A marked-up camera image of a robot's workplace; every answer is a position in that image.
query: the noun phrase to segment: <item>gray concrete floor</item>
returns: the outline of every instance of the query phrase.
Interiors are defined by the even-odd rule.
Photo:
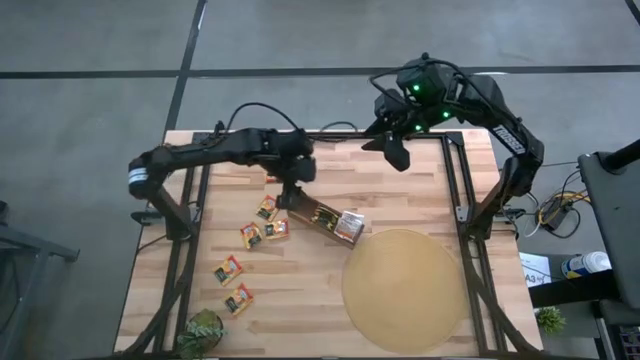
[[[0,0],[0,71],[178,69],[195,5]],[[394,66],[425,50],[464,66],[640,64],[640,27],[623,0],[210,0],[192,68]],[[546,163],[612,150],[640,134],[638,73],[496,79],[546,144]],[[11,224],[82,249],[77,263],[50,268],[31,316],[28,358],[111,352],[140,231],[129,213],[144,206],[127,193],[126,166],[159,142],[174,86],[0,80],[0,199],[12,206]],[[177,128],[212,128],[246,101],[277,106],[307,128],[337,120],[366,127],[376,96],[363,77],[190,79]],[[285,127],[261,109],[247,109],[235,125]],[[507,152],[494,145],[501,164]],[[541,169],[533,193],[545,198],[574,168]],[[513,204],[530,208],[527,201]],[[519,241],[521,251],[602,249],[590,209],[580,210],[575,236],[539,232]],[[589,340],[544,342],[558,355],[595,354]]]

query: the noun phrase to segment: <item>succulent plant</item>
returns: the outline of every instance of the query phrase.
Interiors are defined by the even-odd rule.
[[[564,329],[565,319],[555,307],[545,307],[536,313],[538,326],[547,334],[557,334]]]
[[[226,334],[218,315],[204,309],[187,322],[186,329],[178,335],[180,357],[185,360],[203,359]]]

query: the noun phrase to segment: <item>tan circular mat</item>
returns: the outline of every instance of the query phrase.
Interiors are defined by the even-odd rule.
[[[400,354],[444,343],[466,314],[462,273],[429,236],[388,230],[353,249],[342,278],[349,317],[370,341]]]

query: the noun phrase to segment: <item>white label on robot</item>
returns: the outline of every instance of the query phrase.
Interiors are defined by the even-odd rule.
[[[137,168],[129,171],[129,184],[147,180],[147,169]]]
[[[495,131],[496,135],[504,140],[504,142],[509,145],[511,150],[515,151],[516,154],[525,153],[524,146],[522,146],[522,144],[520,144],[520,142],[516,138],[514,138],[513,135],[511,135],[511,133],[507,129],[505,129],[504,126],[496,126],[493,128],[493,131]]]

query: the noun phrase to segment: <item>blue and white can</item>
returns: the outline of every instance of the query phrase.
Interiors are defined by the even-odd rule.
[[[576,256],[562,263],[562,274],[567,279],[575,279],[605,270],[611,270],[611,262],[609,262],[607,253],[602,251]]]

